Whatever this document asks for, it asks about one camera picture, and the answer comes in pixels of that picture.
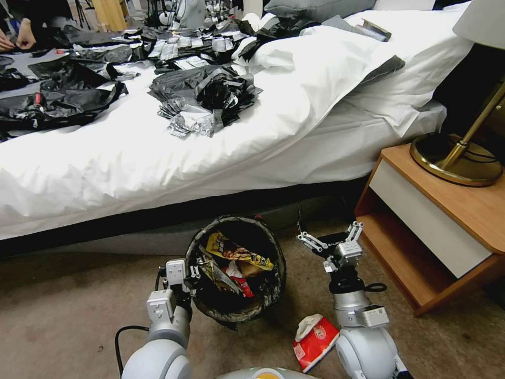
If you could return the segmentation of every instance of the brass lamp base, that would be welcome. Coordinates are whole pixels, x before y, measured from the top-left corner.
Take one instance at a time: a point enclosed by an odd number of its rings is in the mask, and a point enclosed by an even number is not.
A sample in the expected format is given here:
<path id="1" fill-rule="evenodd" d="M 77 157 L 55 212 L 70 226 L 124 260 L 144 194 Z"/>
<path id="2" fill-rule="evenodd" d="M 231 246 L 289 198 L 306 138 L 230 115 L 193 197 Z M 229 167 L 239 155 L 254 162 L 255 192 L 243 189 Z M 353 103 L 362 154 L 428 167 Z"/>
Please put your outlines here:
<path id="1" fill-rule="evenodd" d="M 442 162 L 460 139 L 456 135 L 438 133 L 423 135 L 412 142 L 410 155 L 425 170 L 453 183 L 485 187 L 496 182 L 503 172 L 500 162 L 485 148 L 472 142 L 458 160 L 442 168 Z"/>

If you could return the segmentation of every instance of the nightstand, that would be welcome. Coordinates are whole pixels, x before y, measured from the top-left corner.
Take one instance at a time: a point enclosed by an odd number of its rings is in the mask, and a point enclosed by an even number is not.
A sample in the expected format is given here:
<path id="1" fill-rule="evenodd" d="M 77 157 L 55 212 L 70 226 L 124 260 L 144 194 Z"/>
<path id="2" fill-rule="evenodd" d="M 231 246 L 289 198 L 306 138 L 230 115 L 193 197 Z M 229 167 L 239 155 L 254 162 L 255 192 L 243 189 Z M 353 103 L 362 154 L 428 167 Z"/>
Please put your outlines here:
<path id="1" fill-rule="evenodd" d="M 505 275 L 505 176 L 464 187 L 382 150 L 356 206 L 361 240 L 419 316 Z"/>

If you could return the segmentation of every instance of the nightstand drawer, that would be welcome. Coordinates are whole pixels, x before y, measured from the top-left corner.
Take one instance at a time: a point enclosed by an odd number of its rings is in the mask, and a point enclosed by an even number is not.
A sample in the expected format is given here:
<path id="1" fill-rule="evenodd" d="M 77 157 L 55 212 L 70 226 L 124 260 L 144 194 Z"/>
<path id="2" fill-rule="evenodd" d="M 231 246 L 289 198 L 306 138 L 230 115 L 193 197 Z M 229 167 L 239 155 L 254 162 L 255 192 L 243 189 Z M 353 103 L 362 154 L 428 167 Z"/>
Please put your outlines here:
<path id="1" fill-rule="evenodd" d="M 384 159 L 369 186 L 456 277 L 491 255 Z"/>

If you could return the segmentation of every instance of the person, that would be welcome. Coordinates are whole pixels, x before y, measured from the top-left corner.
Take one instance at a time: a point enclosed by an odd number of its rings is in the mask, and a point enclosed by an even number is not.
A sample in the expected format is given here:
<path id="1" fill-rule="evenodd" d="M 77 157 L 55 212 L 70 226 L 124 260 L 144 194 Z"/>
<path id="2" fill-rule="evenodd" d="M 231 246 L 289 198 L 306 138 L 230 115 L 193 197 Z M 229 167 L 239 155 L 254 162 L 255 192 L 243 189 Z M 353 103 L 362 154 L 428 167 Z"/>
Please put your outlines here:
<path id="1" fill-rule="evenodd" d="M 66 0 L 0 0 L 0 52 L 16 47 L 31 49 L 37 38 L 44 38 L 43 26 L 63 26 L 72 18 Z M 16 43 L 7 37 L 8 23 L 18 25 Z"/>

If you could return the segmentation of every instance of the black trash bin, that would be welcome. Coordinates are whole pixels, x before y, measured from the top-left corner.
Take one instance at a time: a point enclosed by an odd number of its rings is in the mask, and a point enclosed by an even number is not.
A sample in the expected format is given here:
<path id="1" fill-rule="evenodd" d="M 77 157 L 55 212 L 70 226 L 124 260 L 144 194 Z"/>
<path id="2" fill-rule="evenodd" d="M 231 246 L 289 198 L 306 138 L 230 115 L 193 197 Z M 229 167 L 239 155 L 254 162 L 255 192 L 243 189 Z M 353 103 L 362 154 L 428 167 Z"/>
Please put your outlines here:
<path id="1" fill-rule="evenodd" d="M 202 248 L 205 249 L 209 237 L 217 232 L 251 253 L 269 259 L 273 264 L 271 271 L 247 278 L 253 297 L 220 290 L 200 269 L 201 278 L 196 284 L 197 291 L 193 297 L 196 307 L 220 323 L 243 323 L 259 316 L 263 310 L 280 299 L 286 287 L 286 261 L 272 231 L 262 220 L 222 216 L 193 237 L 186 253 L 189 265 L 200 265 L 198 262 L 201 263 Z M 229 260 L 216 255 L 213 255 L 213 259 L 219 267 L 230 263 Z"/>

